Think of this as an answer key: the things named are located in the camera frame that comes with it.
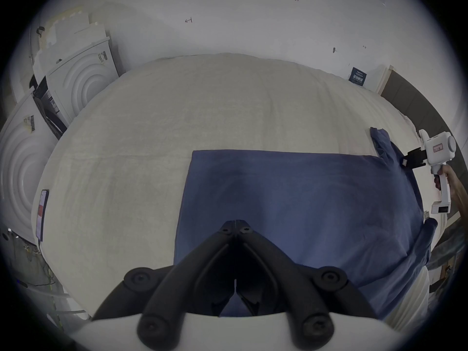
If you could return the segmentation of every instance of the blue cloth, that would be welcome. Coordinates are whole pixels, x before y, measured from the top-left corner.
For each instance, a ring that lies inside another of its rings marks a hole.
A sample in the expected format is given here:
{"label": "blue cloth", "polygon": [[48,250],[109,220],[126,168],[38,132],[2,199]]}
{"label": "blue cloth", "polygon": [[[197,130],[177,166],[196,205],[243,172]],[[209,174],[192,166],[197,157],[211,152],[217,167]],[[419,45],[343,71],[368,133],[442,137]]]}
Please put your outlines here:
{"label": "blue cloth", "polygon": [[[225,221],[244,219],[296,263],[343,269],[384,318],[429,261],[437,222],[424,223],[416,179],[388,133],[370,134],[378,157],[194,151],[174,263]],[[236,306],[223,314],[246,315]]]}

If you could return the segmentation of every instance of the black clamp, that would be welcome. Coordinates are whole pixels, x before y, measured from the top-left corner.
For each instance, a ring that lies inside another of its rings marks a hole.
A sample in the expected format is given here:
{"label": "black clamp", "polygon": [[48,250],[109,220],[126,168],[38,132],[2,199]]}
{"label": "black clamp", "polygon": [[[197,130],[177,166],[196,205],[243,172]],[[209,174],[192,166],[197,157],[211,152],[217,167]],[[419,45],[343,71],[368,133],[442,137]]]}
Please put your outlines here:
{"label": "black clamp", "polygon": [[333,335],[329,312],[377,318],[341,269],[294,263],[243,220],[226,222],[178,265],[135,268],[93,320],[142,313],[137,333],[153,350],[179,341],[186,312],[219,316],[236,292],[253,316],[287,312],[294,344],[315,350]]}

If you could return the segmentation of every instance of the barcode sticker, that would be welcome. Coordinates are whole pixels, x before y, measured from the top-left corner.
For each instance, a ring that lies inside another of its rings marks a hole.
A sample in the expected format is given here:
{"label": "barcode sticker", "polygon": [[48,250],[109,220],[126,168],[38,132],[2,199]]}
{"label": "barcode sticker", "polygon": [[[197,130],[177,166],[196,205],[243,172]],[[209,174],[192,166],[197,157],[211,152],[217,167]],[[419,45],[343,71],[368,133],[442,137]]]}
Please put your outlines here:
{"label": "barcode sticker", "polygon": [[101,53],[98,53],[98,54],[97,54],[97,57],[99,58],[99,61],[101,62],[101,64],[103,64],[104,61],[107,60],[106,51],[103,51],[103,52],[101,52]]}
{"label": "barcode sticker", "polygon": [[36,125],[34,124],[34,115],[26,116],[23,119],[24,125],[29,130],[29,132],[33,132],[36,129]]}

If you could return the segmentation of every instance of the white wall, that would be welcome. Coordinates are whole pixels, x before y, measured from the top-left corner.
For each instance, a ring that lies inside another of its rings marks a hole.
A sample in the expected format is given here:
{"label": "white wall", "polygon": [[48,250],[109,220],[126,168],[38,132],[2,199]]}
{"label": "white wall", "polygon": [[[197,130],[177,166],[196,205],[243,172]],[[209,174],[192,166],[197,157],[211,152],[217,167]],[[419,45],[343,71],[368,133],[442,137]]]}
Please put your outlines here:
{"label": "white wall", "polygon": [[40,23],[78,5],[106,26],[119,73],[160,57],[238,52],[343,78],[357,67],[375,91],[393,65],[434,105],[460,147],[468,138],[455,56],[417,0],[50,0]]}

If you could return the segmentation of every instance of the cable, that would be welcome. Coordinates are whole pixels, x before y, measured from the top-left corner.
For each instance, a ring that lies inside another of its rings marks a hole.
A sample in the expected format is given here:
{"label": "cable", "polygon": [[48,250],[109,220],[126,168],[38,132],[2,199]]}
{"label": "cable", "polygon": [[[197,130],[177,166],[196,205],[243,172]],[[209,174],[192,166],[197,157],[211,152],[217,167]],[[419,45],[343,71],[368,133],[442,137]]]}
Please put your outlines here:
{"label": "cable", "polygon": [[29,283],[29,282],[21,281],[21,280],[18,279],[18,278],[16,279],[16,282],[18,282],[21,286],[24,286],[24,287],[26,287],[26,288],[28,287],[28,285],[36,286],[36,287],[37,287],[37,286],[48,286],[48,285],[50,285],[50,284],[54,284],[54,283],[55,283],[55,282],[51,282],[51,283],[49,283],[49,284],[31,284],[31,283]]}

